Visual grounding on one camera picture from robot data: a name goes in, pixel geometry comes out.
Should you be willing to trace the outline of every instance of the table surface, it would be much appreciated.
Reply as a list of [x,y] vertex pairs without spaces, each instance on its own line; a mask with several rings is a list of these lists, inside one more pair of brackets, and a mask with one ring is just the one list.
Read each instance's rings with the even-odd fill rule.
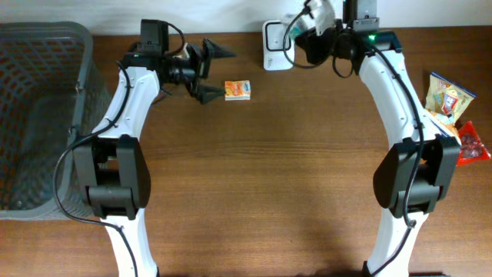
[[[492,28],[396,29],[421,99],[439,72],[478,97],[461,117],[492,149]],[[211,38],[238,54],[212,64],[207,84],[250,80],[250,101],[200,105],[183,87],[148,113],[141,136],[152,177],[147,230],[162,275],[309,275],[360,270],[380,220],[372,176],[384,127],[357,76],[266,72],[261,34]],[[95,37],[110,92],[115,61],[138,37]],[[178,38],[171,38],[178,45]],[[298,61],[303,60],[298,51]],[[342,71],[348,70],[339,61]],[[492,162],[457,168],[447,198],[421,229],[411,272],[492,273]],[[114,276],[103,228],[0,222],[0,276]]]

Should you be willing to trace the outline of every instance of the white wall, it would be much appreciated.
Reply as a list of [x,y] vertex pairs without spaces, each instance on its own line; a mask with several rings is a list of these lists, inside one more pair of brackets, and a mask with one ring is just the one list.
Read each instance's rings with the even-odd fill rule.
[[[184,32],[254,32],[297,13],[304,0],[0,0],[0,22],[70,20],[99,35],[140,32],[140,19],[169,21]],[[379,0],[383,27],[492,25],[492,0]]]

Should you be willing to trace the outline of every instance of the yellow snack bag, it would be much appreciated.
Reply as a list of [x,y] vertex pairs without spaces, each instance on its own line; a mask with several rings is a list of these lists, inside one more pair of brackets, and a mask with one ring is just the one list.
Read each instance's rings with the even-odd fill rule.
[[249,81],[226,81],[225,101],[249,100],[251,98],[251,85]]
[[476,95],[433,72],[425,108],[446,115],[454,124]]

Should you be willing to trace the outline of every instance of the wooden table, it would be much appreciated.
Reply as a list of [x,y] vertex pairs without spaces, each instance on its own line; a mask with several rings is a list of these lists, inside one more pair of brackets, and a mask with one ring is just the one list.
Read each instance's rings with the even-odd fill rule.
[[[432,71],[478,94],[472,120],[492,149],[492,28],[396,30],[419,96]],[[162,275],[313,274],[360,270],[380,220],[372,175],[387,139],[360,79],[315,70],[266,72],[261,34],[211,38],[238,54],[209,85],[251,81],[252,99],[202,106],[184,88],[148,113],[141,145],[152,176],[147,230]],[[113,92],[115,60],[137,37],[96,37],[94,60]],[[172,45],[178,38],[172,38]],[[304,61],[299,51],[298,61]],[[348,70],[340,61],[341,70]],[[425,223],[411,272],[492,274],[492,162],[458,168]],[[103,228],[0,222],[0,276],[115,276]]]

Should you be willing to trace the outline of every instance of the red wrapper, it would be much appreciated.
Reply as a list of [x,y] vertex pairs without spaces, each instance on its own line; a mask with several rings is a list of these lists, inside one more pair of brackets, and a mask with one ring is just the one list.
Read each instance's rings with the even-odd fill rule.
[[490,159],[490,153],[485,149],[471,122],[461,127],[458,134],[461,139],[461,152],[457,166]]

